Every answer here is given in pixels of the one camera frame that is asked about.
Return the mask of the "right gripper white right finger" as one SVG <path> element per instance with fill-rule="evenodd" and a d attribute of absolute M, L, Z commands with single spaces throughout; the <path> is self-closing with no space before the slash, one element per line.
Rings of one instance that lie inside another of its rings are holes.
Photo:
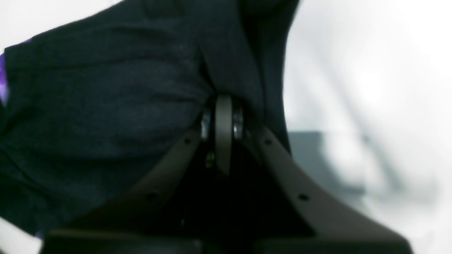
<path fill-rule="evenodd" d="M 297 165 L 276 135 L 240 100 L 226 96 L 226 150 L 232 142 L 249 142 L 261 166 L 270 174 L 283 200 L 312 236 L 263 237 L 259 254 L 411 254 L 408 241 L 371 220 L 318 185 Z"/>

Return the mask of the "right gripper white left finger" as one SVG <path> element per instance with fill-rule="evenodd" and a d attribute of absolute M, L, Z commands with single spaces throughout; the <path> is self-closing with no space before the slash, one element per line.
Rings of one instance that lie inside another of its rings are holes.
<path fill-rule="evenodd" d="M 157 214 L 171 199 L 200 143 L 214 145 L 209 163 L 226 175 L 226 96 L 202 113 L 163 159 L 126 193 L 67 226 L 53 230 L 44 254 L 202 254 L 202 242 L 192 238 L 148 236 Z"/>

